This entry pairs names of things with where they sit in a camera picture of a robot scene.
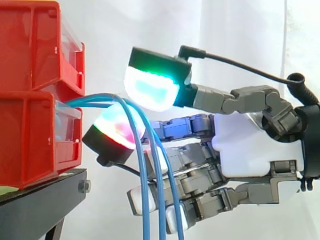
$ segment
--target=white backdrop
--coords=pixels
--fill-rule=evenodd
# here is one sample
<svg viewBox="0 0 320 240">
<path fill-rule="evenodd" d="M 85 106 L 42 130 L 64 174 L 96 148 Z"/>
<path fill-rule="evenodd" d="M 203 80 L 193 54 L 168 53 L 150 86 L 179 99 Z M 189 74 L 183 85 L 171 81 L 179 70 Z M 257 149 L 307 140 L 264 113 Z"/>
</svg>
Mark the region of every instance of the white backdrop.
<svg viewBox="0 0 320 240">
<path fill-rule="evenodd" d="M 62 11 L 86 46 L 86 94 L 112 92 L 126 96 L 123 77 L 132 46 L 176 55 L 182 44 L 243 62 L 275 75 L 284 74 L 285 3 L 282 0 L 60 0 Z M 274 84 L 218 62 L 195 61 L 194 83 L 225 91 Z M 153 119 L 187 116 L 196 111 L 147 111 Z M 84 111 L 86 131 L 100 111 Z M 117 168 L 103 168 L 83 149 L 83 164 L 92 181 L 86 200 L 66 217 L 62 240 L 141 240 L 142 219 L 131 213 L 126 192 L 139 179 Z M 137 168 L 136 156 L 128 164 Z M 297 194 L 276 206 L 239 206 L 197 223 L 186 240 L 317 240 L 319 193 Z M 153 240 L 158 216 L 151 214 Z M 177 236 L 168 236 L 169 240 Z"/>
</svg>

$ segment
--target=robotic hand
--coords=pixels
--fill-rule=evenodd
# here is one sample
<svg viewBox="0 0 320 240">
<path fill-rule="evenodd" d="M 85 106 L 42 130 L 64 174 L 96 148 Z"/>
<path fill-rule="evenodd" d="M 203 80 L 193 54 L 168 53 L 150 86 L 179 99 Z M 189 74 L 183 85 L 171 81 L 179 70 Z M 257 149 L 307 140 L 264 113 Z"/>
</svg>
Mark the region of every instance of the robotic hand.
<svg viewBox="0 0 320 240">
<path fill-rule="evenodd" d="M 185 53 L 180 50 L 179 57 Z M 294 73 L 288 79 L 298 82 L 302 78 Z M 166 148 L 179 191 L 184 230 L 241 204 L 279 204 L 300 188 L 312 190 L 313 180 L 320 176 L 320 107 L 303 81 L 300 85 L 288 85 L 304 104 L 297 108 L 267 85 L 225 93 L 189 83 L 189 93 L 196 91 L 191 103 L 184 106 L 212 114 L 152 122 L 162 142 L 200 139 L 197 143 Z M 181 101 L 176 99 L 175 103 L 179 105 Z M 148 136 L 141 141 L 148 143 Z M 153 180 L 155 170 L 149 151 L 145 158 L 148 178 Z M 177 224 L 165 161 L 161 162 L 161 170 L 167 231 L 175 233 Z M 241 184 L 233 189 L 225 186 L 229 181 Z M 127 194 L 133 213 L 141 215 L 140 188 Z M 158 204 L 155 182 L 149 184 L 149 199 L 152 212 Z"/>
</svg>

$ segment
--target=metal bolt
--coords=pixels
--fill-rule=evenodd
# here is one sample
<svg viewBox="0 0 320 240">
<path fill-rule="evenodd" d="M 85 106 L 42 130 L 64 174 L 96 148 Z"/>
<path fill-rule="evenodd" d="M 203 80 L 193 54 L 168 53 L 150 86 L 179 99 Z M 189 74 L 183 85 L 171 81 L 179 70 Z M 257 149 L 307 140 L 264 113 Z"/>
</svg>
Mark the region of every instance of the metal bolt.
<svg viewBox="0 0 320 240">
<path fill-rule="evenodd" d="M 91 190 L 91 181 L 90 180 L 81 180 L 78 185 L 78 190 L 80 193 L 87 194 Z"/>
</svg>

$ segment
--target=white fingertip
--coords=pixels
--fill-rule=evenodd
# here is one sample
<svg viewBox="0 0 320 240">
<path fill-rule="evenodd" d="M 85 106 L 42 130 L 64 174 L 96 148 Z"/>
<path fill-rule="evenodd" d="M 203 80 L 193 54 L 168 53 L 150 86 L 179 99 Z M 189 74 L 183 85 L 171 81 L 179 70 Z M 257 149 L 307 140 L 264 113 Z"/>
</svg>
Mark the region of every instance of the white fingertip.
<svg viewBox="0 0 320 240">
<path fill-rule="evenodd" d="M 187 217 L 184 211 L 183 206 L 180 204 L 180 212 L 181 212 L 181 220 L 182 220 L 182 228 L 183 231 L 188 230 L 188 221 Z M 166 211 L 165 211 L 165 216 L 166 216 L 166 222 L 168 225 L 168 230 L 171 234 L 175 234 L 178 232 L 177 228 L 177 222 L 176 222 L 176 212 L 175 212 L 175 206 L 171 205 L 168 206 Z"/>
</svg>

